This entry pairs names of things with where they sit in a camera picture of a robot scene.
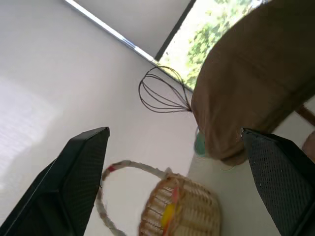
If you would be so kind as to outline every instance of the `white wall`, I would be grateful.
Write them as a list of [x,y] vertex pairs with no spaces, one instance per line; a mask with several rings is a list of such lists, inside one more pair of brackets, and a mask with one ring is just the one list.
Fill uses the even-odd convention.
[[[105,165],[131,159],[188,172],[194,118],[143,107],[147,61],[61,0],[2,0],[0,34],[0,220],[67,140],[92,128],[111,128]],[[156,182],[126,170],[105,185],[109,214],[128,235]],[[95,210],[86,235],[110,235]]]
[[77,0],[76,2],[154,57],[190,0]]

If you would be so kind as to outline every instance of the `wire whisk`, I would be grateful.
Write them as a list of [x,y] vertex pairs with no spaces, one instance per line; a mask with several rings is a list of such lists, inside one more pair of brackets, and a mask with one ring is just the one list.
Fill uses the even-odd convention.
[[[177,79],[178,82],[180,83],[183,89],[183,93],[181,94],[177,89],[175,89],[172,85],[170,85],[167,81],[162,79],[160,76],[153,74],[152,71],[157,68],[170,70],[175,75],[175,79]],[[177,99],[178,101],[172,101],[171,99],[168,99],[165,96],[158,94],[156,91],[150,88],[148,85],[149,79],[154,79],[154,80],[164,83],[175,94],[175,97],[178,98]],[[156,113],[191,112],[191,106],[190,106],[190,102],[187,96],[187,90],[188,89],[185,87],[184,81],[182,77],[180,76],[180,74],[176,70],[168,66],[156,66],[150,69],[144,75],[138,87],[139,97],[142,104],[150,111],[156,112]],[[152,105],[152,104],[149,104],[149,102],[145,101],[143,98],[143,93],[147,94],[148,97],[152,98],[153,101],[158,103],[158,105]]]

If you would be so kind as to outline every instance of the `brown bag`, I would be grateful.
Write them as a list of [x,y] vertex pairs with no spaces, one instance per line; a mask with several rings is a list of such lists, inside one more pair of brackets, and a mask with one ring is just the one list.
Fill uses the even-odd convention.
[[314,9],[313,0],[273,0],[210,51],[192,110],[212,158],[243,163],[242,127],[272,132],[315,94]]

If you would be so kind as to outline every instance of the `window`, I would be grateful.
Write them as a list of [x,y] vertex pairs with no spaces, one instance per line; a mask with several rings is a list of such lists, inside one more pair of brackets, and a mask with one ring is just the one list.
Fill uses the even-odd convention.
[[168,46],[162,49],[161,57],[157,55],[156,59],[159,64],[177,70],[193,89],[215,43],[243,16],[266,1],[196,0]]

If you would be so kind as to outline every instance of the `woven basket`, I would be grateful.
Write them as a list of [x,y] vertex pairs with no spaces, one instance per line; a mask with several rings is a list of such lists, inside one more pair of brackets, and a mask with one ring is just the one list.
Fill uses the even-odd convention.
[[[219,236],[220,207],[218,200],[209,190],[179,174],[154,169],[151,166],[132,161],[122,161],[108,167],[102,180],[115,170],[134,167],[149,172],[161,179],[145,205],[139,225],[140,236]],[[96,197],[99,216],[115,236],[126,234],[118,230],[109,219],[102,201],[102,188]],[[168,206],[172,205],[171,220],[167,227],[162,226],[162,218]]]

